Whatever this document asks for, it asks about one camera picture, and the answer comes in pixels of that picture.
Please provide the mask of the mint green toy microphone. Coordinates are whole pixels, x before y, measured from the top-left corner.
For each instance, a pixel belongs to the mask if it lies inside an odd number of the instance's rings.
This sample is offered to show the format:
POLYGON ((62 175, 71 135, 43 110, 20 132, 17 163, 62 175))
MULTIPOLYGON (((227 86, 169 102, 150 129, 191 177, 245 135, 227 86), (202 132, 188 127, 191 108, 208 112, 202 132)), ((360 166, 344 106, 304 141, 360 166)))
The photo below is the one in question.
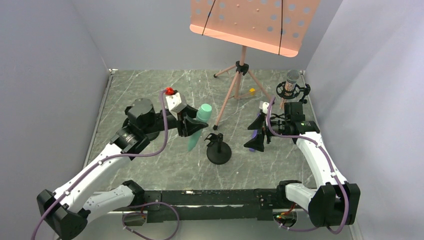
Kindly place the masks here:
MULTIPOLYGON (((203 122, 207 124, 209 119, 211 118, 211 115, 212 115, 212 106, 207 103, 204 103, 199 107, 196 113, 195 120, 197 120, 198 122, 203 122)), ((188 152, 192 151, 195 148, 196 144, 198 143, 201 137, 202 130, 204 128, 205 126, 197 127, 195 129, 195 132, 189 137, 188 145, 187 145, 188 152)))

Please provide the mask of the black tripod shock-mount stand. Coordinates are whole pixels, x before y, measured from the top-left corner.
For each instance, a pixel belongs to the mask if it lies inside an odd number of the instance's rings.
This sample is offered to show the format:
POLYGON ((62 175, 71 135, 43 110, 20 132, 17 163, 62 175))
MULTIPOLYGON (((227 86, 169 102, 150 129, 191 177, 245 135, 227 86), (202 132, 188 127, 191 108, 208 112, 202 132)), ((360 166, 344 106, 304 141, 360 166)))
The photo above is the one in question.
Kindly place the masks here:
MULTIPOLYGON (((285 84, 285 81, 279 83, 275 89, 276 94, 280 98, 284 96, 284 84, 285 84)), ((306 96, 310 94, 310 91, 311 91, 311 87, 309 84, 305 84, 304 87, 301 87, 300 85, 296 84, 294 89, 293 99, 297 98, 300 94, 302 94, 302 97, 300 98, 299 102, 301 102, 302 104, 307 104, 308 100, 306 99, 306 96)))

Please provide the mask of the glittery rhinestone microphone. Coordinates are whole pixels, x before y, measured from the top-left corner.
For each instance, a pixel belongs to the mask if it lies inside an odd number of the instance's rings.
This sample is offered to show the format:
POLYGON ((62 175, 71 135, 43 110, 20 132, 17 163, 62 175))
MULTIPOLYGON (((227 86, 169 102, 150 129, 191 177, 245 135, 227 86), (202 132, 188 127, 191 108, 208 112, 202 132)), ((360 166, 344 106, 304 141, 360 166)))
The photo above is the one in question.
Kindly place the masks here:
POLYGON ((292 69, 289 70, 286 74, 286 80, 284 84, 283 97, 281 98, 280 108, 284 108, 284 104, 289 100, 293 99, 295 87, 298 79, 300 78, 300 72, 298 70, 292 69))

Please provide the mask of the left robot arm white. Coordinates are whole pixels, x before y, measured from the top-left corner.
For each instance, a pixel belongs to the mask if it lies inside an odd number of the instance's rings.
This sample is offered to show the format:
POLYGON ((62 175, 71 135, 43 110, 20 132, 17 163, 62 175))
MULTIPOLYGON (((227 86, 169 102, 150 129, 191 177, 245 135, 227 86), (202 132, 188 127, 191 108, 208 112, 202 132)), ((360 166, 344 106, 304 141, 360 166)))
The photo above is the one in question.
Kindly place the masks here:
POLYGON ((195 109, 179 94, 160 97, 160 101, 162 110, 155 112, 149 99, 136 99, 125 109, 122 127, 89 165, 56 190, 43 190, 37 196, 42 220, 60 239, 72 240, 94 219, 149 199, 133 180, 99 195, 95 191, 120 168, 142 157, 143 150, 159 133, 177 129, 181 137, 189 137, 208 126, 207 104, 195 109))

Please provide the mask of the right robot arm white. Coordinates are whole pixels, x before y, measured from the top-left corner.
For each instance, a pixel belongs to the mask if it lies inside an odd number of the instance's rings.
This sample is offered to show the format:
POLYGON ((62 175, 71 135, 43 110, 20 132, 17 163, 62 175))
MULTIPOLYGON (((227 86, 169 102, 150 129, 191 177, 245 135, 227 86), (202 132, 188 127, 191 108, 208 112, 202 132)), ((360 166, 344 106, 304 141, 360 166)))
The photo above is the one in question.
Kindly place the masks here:
POLYGON ((326 150, 318 125, 306 120, 303 104, 287 102, 283 115, 272 114, 269 107, 268 102, 260 102, 260 112, 248 126, 256 135, 244 147, 264 152, 265 144, 269 144, 272 137, 292 139, 305 157, 317 189, 310 189, 299 180, 283 180, 274 193, 268 196, 263 191, 259 193, 261 207, 299 206, 308 212, 316 228, 337 226, 341 229, 354 224, 360 188, 356 183, 349 183, 338 170, 326 150))

